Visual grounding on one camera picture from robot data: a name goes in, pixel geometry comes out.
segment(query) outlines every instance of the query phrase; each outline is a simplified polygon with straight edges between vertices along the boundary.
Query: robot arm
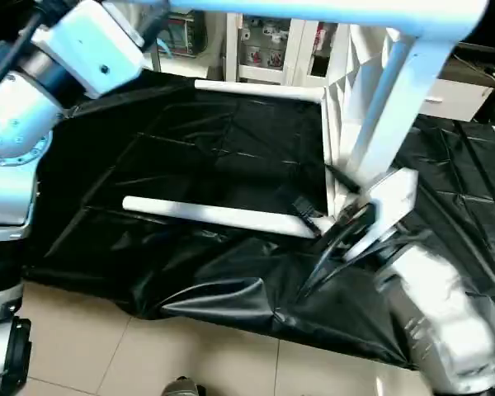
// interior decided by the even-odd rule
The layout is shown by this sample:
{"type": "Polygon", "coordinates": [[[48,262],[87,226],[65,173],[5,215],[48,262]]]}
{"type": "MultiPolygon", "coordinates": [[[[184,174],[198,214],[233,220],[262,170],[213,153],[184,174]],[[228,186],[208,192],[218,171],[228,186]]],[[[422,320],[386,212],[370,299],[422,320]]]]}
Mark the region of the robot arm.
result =
{"type": "Polygon", "coordinates": [[[84,0],[50,28],[38,27],[43,19],[37,13],[23,33],[33,33],[30,48],[25,44],[29,38],[23,37],[19,42],[24,44],[17,42],[2,57],[0,394],[14,394],[27,377],[31,324],[15,316],[23,286],[21,260],[13,255],[30,232],[35,172],[51,145],[51,130],[62,120],[70,92],[72,101],[84,92],[97,98],[137,78],[144,64],[142,51],[155,40],[167,15],[168,2],[159,3],[137,31],[113,4],[84,0]]]}

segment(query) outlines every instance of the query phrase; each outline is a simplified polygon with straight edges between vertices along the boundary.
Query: tile floor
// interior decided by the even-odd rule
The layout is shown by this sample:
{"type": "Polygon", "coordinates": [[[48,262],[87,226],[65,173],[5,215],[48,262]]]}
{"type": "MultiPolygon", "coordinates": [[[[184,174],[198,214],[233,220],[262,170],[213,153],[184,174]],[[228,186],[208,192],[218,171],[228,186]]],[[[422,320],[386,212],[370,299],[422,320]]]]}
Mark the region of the tile floor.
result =
{"type": "Polygon", "coordinates": [[[190,376],[209,396],[429,396],[418,373],[185,318],[131,318],[109,301],[27,284],[21,396],[159,396],[190,376]]]}

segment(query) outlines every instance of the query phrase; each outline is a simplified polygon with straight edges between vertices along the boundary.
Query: white pvc pipe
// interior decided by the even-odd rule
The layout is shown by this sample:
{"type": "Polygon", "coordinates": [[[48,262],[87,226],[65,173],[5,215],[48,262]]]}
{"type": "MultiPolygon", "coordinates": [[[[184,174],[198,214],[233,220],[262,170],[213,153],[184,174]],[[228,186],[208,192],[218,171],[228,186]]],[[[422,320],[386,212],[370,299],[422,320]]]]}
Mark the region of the white pvc pipe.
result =
{"type": "Polygon", "coordinates": [[[224,82],[195,80],[195,89],[236,93],[239,95],[258,95],[261,97],[279,97],[295,101],[321,103],[324,88],[287,87],[283,85],[250,84],[247,82],[224,82]]]}
{"type": "MultiPolygon", "coordinates": [[[[224,208],[220,206],[195,205],[171,200],[153,200],[137,196],[126,196],[123,209],[200,221],[202,223],[221,224],[240,229],[253,229],[266,233],[280,233],[300,238],[314,238],[314,233],[297,217],[288,214],[257,212],[224,208]]],[[[334,224],[333,218],[312,219],[322,233],[334,224]]]]}

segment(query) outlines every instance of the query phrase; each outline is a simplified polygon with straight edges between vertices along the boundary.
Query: black cover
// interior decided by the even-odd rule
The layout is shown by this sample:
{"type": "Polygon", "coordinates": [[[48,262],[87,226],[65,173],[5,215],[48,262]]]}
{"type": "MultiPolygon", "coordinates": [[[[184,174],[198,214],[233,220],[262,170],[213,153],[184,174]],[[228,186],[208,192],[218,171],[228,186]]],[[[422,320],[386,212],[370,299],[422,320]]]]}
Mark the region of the black cover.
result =
{"type": "MultiPolygon", "coordinates": [[[[135,195],[287,213],[276,191],[300,179],[324,211],[322,157],[314,104],[198,92],[190,79],[145,73],[54,132],[26,277],[140,318],[182,315],[414,368],[373,287],[376,262],[298,298],[316,260],[308,241],[121,209],[135,195]]],[[[495,133],[422,116],[396,165],[420,172],[405,225],[433,231],[427,244],[459,269],[495,332],[495,133]]]]}

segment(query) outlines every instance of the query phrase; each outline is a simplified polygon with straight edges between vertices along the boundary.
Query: white metal frame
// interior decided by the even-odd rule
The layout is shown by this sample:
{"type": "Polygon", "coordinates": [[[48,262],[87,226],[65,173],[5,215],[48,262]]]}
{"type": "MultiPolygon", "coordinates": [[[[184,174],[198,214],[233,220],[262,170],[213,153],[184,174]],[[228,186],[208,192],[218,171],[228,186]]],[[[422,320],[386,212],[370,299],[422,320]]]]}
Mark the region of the white metal frame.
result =
{"type": "MultiPolygon", "coordinates": [[[[206,81],[197,81],[196,88],[317,102],[324,162],[370,186],[389,170],[450,52],[476,26],[487,1],[464,0],[460,8],[443,0],[172,0],[172,4],[338,23],[322,88],[206,81]]],[[[326,182],[328,215],[337,217],[347,198],[329,172],[326,182]]],[[[219,215],[222,209],[215,208],[214,213],[219,215]]],[[[212,222],[210,213],[207,221],[212,222]]],[[[260,217],[238,218],[244,222],[238,227],[261,229],[260,217]]]]}

